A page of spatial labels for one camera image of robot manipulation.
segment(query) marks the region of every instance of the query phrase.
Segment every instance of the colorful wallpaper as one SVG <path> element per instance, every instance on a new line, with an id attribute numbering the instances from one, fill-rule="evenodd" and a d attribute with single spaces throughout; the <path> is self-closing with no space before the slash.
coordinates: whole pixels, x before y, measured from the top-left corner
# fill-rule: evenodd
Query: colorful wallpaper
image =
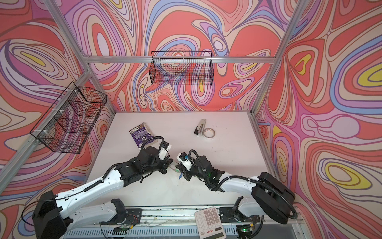
<path id="1" fill-rule="evenodd" d="M 212 50 L 216 56 L 274 55 L 295 0 L 59 1 L 86 55 Z"/>
<path id="2" fill-rule="evenodd" d="M 257 109 L 312 237 L 382 238 L 382 1 L 313 0 Z"/>
<path id="3" fill-rule="evenodd" d="M 22 146 L 37 120 L 83 70 L 39 0 L 0 2 L 0 169 Z M 110 125 L 104 109 L 81 154 L 39 145 L 0 195 L 0 237 L 23 238 L 34 228 L 20 220 L 25 205 L 46 191 L 82 184 Z M 30 218 L 34 206 L 27 209 Z"/>
<path id="4" fill-rule="evenodd" d="M 149 63 L 93 63 L 116 111 L 250 110 L 269 64 L 215 64 L 213 85 L 151 85 Z"/>

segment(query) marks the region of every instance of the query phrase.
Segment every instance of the roll of tape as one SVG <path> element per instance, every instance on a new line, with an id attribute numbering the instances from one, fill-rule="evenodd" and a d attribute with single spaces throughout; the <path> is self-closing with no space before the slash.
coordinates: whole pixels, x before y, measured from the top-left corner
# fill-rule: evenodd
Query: roll of tape
<path id="1" fill-rule="evenodd" d="M 212 140 L 215 137 L 215 130 L 212 128 L 205 128 L 203 131 L 203 137 L 207 140 Z"/>

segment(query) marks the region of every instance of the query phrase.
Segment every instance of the wire basket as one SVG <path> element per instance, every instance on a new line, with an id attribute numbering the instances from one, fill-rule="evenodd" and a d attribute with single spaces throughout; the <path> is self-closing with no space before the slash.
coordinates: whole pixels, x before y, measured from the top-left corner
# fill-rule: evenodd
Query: wire basket
<path id="1" fill-rule="evenodd" d="M 52 152 L 80 153 L 106 101 L 106 94 L 76 86 L 39 134 L 31 134 Z"/>
<path id="2" fill-rule="evenodd" d="M 211 51 L 152 51 L 151 56 L 153 85 L 212 85 L 214 81 Z"/>

